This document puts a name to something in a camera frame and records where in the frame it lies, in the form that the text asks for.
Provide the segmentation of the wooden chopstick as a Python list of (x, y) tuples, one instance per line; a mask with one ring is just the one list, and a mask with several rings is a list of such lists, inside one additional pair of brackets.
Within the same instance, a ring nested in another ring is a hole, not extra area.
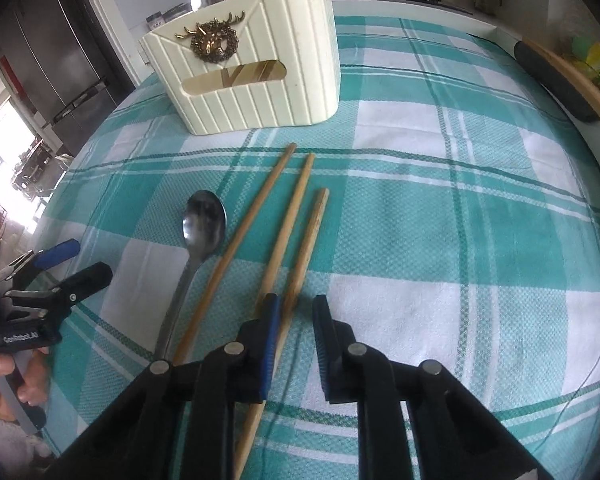
[(285, 323), (291, 320), (292, 310), (294, 310), (294, 306), (296, 305), (300, 295), (304, 279), (306, 278), (306, 271), (308, 270), (318, 233), (321, 229), (328, 198), (328, 188), (320, 188), (317, 191), (311, 217), (306, 225), (306, 230), (304, 231), (302, 242), (300, 244), (298, 257), (296, 259), (296, 263), (294, 264), (294, 268), (291, 271), (290, 277), (288, 278), (287, 290), (283, 303), (283, 321)]
[[(280, 227), (278, 237), (276, 238), (271, 258), (268, 260), (268, 265), (266, 266), (263, 275), (263, 280), (258, 293), (256, 315), (260, 314), (260, 309), (263, 306), (265, 296), (270, 292), (274, 292), (276, 278), (280, 269), (280, 265), (283, 262), (292, 230), (294, 229), (294, 222), (296, 222), (303, 196), (306, 192), (306, 187), (308, 186), (314, 159), (315, 155), (313, 153), (310, 153), (306, 158), (300, 177), (296, 187), (294, 188), (294, 194), (291, 196), (282, 226)], [(244, 426), (242, 426), (242, 434), (240, 435), (236, 446), (234, 459), (235, 479), (239, 479), (245, 469), (250, 450), (253, 446), (254, 439), (256, 438), (264, 408), (265, 403), (249, 405)]]
[(174, 365), (181, 365), (185, 362), (190, 348), (193, 347), (201, 323), (204, 320), (204, 316), (206, 315), (210, 304), (212, 303), (214, 294), (218, 289), (224, 274), (230, 266), (230, 263), (233, 261), (237, 249), (242, 244), (242, 241), (248, 233), (250, 226), (253, 224), (254, 219), (257, 218), (261, 207), (268, 198), (268, 194), (271, 193), (273, 186), (275, 185), (279, 176), (282, 174), (283, 170), (286, 168), (296, 149), (297, 144), (295, 143), (291, 143), (286, 147), (283, 156), (279, 159), (277, 164), (266, 178), (258, 195), (253, 200), (250, 208), (245, 214), (245, 217), (242, 218), (242, 222), (240, 222), (240, 225), (236, 229), (230, 244), (228, 244), (226, 251), (222, 255), (222, 258), (211, 273), (207, 286), (204, 289), (193, 316), (187, 325), (186, 331), (175, 349), (172, 359), (172, 363)]

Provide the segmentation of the teal plaid tablecloth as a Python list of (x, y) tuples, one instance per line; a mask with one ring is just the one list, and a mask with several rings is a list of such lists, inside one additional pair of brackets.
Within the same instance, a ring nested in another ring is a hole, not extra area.
[(248, 479), (353, 479), (353, 405), (325, 401), (311, 302), (407, 364), (442, 363), (557, 479), (600, 463), (600, 166), (506, 52), (406, 18), (336, 21), (337, 113), (312, 127), (192, 136), (147, 79), (60, 181), (38, 247), (75, 238), (55, 278), (96, 261), (109, 287), (62, 326), (44, 437), (55, 452), (151, 359), (186, 263), (182, 215), (204, 188), (236, 228), (280, 176), (204, 317), (192, 356), (253, 314), (299, 171), (329, 198)]

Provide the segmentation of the grey refrigerator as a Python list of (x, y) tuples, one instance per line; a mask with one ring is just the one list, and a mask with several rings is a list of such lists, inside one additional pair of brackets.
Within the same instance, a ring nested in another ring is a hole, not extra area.
[(0, 67), (72, 156), (134, 90), (88, 0), (7, 0)]

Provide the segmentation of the spice jar rack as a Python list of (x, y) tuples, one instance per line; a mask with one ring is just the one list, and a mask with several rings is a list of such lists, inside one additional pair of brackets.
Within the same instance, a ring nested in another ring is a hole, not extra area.
[(174, 18), (179, 18), (180, 16), (187, 14), (190, 11), (189, 3), (180, 3), (173, 8), (166, 10), (166, 12), (156, 12), (151, 14), (146, 18), (146, 25), (148, 30), (153, 30), (158, 28), (170, 21), (174, 20)]

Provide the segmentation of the cream utensil holder box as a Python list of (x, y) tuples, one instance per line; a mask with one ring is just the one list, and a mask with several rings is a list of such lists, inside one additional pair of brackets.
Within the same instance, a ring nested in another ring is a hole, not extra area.
[(315, 125), (338, 110), (332, 0), (225, 0), (140, 42), (194, 136)]

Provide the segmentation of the wooden cutting board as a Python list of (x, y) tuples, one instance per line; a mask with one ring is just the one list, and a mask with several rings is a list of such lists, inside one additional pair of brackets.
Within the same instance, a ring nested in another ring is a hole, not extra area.
[(514, 47), (517, 62), (581, 122), (600, 122), (600, 90), (570, 63), (524, 38)]

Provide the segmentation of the yellow green plastic bag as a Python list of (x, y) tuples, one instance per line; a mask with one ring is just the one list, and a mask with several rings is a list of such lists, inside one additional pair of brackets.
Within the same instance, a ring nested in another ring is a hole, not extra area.
[(600, 43), (584, 37), (571, 39), (566, 59), (600, 90)]

